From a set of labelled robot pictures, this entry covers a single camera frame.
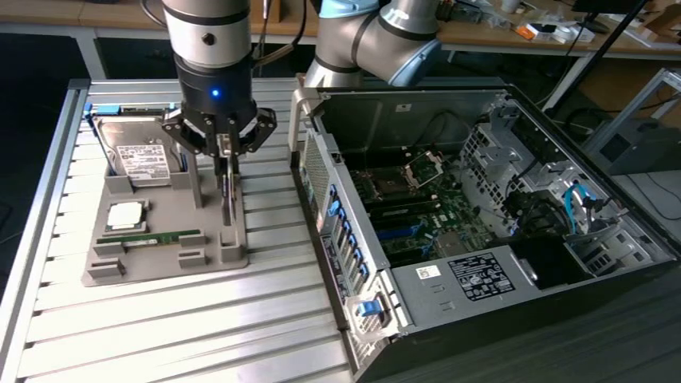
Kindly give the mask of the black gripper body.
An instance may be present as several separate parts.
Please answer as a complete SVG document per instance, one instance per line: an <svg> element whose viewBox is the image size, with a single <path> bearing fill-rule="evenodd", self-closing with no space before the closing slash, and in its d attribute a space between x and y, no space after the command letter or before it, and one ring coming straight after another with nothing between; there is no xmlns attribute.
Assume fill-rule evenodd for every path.
<svg viewBox="0 0 681 383"><path fill-rule="evenodd" d="M175 63L185 119L200 129L211 119L217 133L240 132L256 117L251 59L220 68L191 65L183 58Z"/></svg>

